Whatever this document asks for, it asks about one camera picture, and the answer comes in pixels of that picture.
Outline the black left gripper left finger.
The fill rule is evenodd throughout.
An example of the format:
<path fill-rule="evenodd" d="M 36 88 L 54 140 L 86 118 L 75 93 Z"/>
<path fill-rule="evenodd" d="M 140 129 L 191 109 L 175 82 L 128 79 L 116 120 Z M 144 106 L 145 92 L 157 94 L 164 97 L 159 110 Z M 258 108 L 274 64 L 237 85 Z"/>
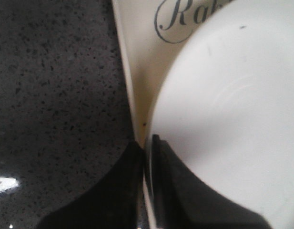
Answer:
<path fill-rule="evenodd" d="M 130 142 L 111 170 L 70 204 L 45 216 L 38 229 L 135 229 L 144 152 Z"/>

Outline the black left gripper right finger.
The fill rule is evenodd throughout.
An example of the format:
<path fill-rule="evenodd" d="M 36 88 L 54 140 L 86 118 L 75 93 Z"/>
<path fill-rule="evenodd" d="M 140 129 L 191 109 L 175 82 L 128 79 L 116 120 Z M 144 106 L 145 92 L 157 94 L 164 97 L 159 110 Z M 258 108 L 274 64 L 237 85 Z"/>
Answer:
<path fill-rule="evenodd" d="M 202 182 L 158 135 L 152 136 L 151 181 L 159 229 L 268 229 L 250 211 Z"/>

